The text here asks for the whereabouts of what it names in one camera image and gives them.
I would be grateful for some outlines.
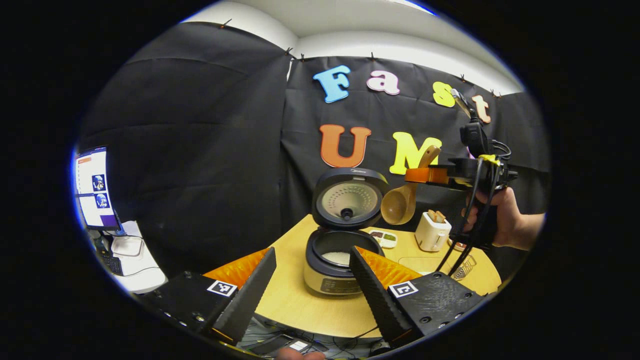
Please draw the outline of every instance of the foam letter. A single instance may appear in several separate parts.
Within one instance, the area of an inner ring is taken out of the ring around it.
[[[389,71],[375,70],[371,72],[371,78],[367,80],[367,86],[371,90],[384,91],[389,95],[400,94],[398,89],[398,77],[390,73]]]
[[[442,146],[442,141],[436,138],[426,138],[422,143],[422,147],[418,150],[418,147],[415,145],[413,141],[413,137],[409,133],[397,132],[394,133],[394,139],[396,139],[397,147],[396,147],[396,162],[389,168],[389,172],[392,174],[405,175],[406,167],[404,167],[404,160],[406,159],[406,163],[409,168],[417,168],[420,164],[420,159],[422,159],[422,155],[427,148],[431,145],[435,145],[437,147]],[[438,157],[436,157],[431,165],[438,164]]]
[[[364,151],[367,147],[367,137],[371,135],[371,130],[366,127],[352,127],[353,152],[348,158],[340,156],[338,144],[340,135],[344,132],[344,127],[340,125],[326,124],[320,127],[322,132],[322,145],[320,156],[322,160],[331,167],[357,167],[364,159]]]
[[[456,104],[453,95],[451,95],[451,85],[436,81],[433,83],[433,91],[435,91],[433,99],[437,104],[448,108],[452,108]]]
[[[476,103],[476,110],[478,112],[478,117],[480,118],[480,120],[482,120],[486,124],[489,124],[491,122],[491,117],[489,117],[489,115],[487,115],[486,111],[484,110],[485,108],[489,108],[489,104],[484,101],[482,95],[476,95],[471,99]]]
[[[340,85],[344,88],[349,87],[349,79],[347,79],[345,74],[349,74],[350,72],[351,69],[345,65],[340,65],[327,71],[318,72],[314,75],[314,80],[320,81],[320,85],[324,88],[324,92],[326,93],[324,101],[326,103],[344,99],[349,95],[349,92],[341,89]]]

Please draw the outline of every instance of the keyboard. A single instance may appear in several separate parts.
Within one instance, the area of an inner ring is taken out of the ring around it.
[[[122,276],[122,264],[120,259],[111,256],[100,256],[102,262],[109,268],[109,270],[115,274]]]

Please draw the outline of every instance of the white wall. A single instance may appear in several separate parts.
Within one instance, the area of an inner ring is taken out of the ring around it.
[[[406,61],[460,76],[496,94],[524,90],[517,80],[505,76],[487,63],[440,42],[399,33],[379,31],[340,31],[298,38],[285,24],[254,7],[221,1],[186,19],[225,23],[264,38],[282,49],[293,47],[300,58],[316,56],[370,56]]]
[[[502,95],[522,91],[522,87],[469,54],[438,42],[408,35],[376,31],[342,31],[318,34],[298,40],[292,51],[296,57],[371,56],[406,61],[465,79]]]
[[[298,37],[281,22],[244,4],[220,1],[182,22],[204,21],[224,24],[229,19],[229,26],[256,34],[282,49],[294,47],[298,42]]]

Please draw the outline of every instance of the blue letter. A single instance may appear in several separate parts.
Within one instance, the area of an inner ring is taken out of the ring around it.
[[[322,85],[324,92],[326,92],[326,97],[324,98],[326,103],[344,99],[349,95],[349,92],[341,89],[339,85],[342,85],[344,88],[349,86],[349,79],[347,79],[345,74],[349,74],[350,72],[351,69],[345,65],[340,65],[314,75],[314,80],[320,81],[320,85]]]

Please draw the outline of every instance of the computer monitor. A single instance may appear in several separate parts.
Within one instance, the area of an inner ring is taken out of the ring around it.
[[[77,204],[89,230],[121,231],[109,196],[107,147],[81,151],[74,162]]]

